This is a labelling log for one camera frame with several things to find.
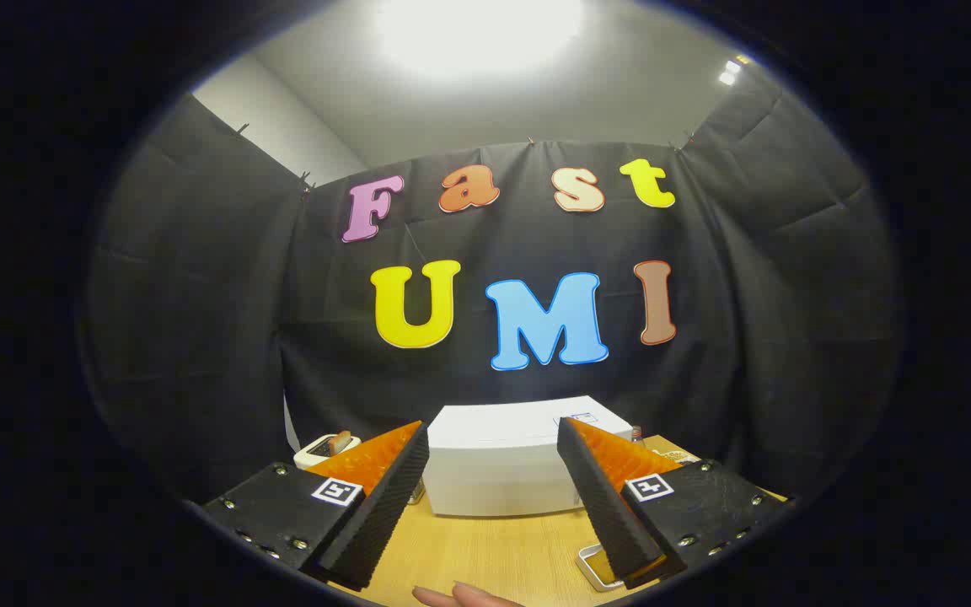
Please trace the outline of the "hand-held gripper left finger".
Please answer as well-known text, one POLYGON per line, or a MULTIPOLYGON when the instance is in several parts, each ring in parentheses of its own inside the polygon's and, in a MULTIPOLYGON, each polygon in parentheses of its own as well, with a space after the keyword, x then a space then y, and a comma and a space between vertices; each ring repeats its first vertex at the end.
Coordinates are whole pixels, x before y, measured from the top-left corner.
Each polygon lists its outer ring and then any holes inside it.
POLYGON ((427 425, 416 420, 304 469, 274 462, 201 510, 269 560, 361 591, 428 458, 427 425))

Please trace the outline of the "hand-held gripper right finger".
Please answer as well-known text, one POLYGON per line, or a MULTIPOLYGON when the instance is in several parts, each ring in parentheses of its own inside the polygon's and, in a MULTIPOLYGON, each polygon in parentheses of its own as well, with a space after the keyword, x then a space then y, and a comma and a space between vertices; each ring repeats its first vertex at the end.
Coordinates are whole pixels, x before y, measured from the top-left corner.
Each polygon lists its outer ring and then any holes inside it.
POLYGON ((629 590, 706 569, 775 526, 790 500, 713 459, 681 464, 574 417, 556 453, 629 590))

